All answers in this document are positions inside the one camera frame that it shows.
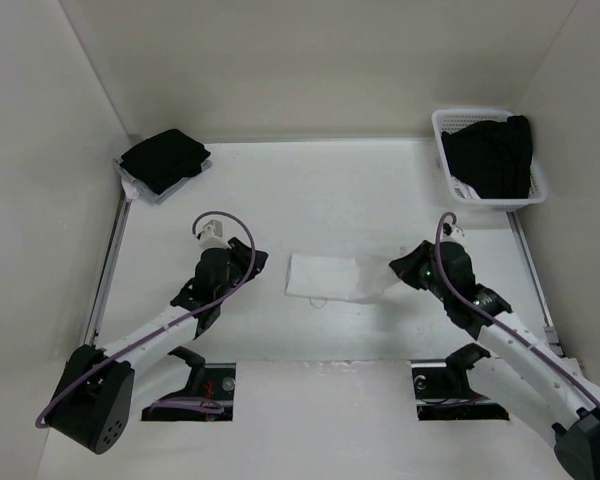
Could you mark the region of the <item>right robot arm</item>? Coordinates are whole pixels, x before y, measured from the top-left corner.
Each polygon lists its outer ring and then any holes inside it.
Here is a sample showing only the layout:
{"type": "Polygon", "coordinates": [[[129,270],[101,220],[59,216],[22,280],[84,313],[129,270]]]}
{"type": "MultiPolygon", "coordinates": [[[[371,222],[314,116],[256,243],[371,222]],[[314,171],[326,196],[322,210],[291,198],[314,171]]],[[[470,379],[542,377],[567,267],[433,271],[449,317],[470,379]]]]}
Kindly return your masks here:
{"type": "Polygon", "coordinates": [[[422,242],[389,264],[406,285],[430,292],[471,343],[445,359],[444,384],[494,401],[534,430],[573,479],[600,479],[600,387],[528,331],[511,305],[478,283],[464,247],[422,242]]]}

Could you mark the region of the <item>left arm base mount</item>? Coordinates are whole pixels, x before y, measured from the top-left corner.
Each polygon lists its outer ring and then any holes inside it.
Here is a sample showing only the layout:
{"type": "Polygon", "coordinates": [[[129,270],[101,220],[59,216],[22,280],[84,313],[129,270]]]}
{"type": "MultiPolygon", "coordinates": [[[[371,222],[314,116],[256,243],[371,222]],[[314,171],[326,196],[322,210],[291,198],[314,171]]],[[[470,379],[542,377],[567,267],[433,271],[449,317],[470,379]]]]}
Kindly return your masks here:
{"type": "Polygon", "coordinates": [[[206,413],[183,408],[148,406],[142,410],[143,422],[231,422],[234,414],[237,365],[235,363],[207,364],[204,373],[191,375],[185,387],[160,398],[160,401],[178,399],[220,413],[206,413]]]}

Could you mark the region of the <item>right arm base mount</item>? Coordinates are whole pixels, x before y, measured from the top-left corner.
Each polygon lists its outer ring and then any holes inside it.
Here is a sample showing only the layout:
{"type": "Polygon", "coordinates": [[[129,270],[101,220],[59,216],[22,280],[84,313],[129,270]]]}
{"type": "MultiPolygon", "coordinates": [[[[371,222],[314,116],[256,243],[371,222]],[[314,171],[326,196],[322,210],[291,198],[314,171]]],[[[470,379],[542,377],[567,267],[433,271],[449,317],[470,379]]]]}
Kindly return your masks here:
{"type": "Polygon", "coordinates": [[[509,412],[473,391],[466,375],[444,361],[414,362],[411,376],[420,421],[509,421],[509,412]]]}

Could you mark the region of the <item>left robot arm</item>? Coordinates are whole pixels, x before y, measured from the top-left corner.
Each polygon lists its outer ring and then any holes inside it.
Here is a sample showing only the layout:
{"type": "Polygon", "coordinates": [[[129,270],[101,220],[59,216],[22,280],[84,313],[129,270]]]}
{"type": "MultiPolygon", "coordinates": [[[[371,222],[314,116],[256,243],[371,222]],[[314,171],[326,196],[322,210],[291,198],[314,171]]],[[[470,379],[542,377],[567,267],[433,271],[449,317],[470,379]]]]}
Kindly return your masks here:
{"type": "Polygon", "coordinates": [[[36,420],[95,454],[109,450],[128,422],[135,381],[185,342],[206,332],[221,304],[265,268],[269,254],[232,238],[205,249],[194,276],[154,320],[100,349],[77,348],[36,420]]]}

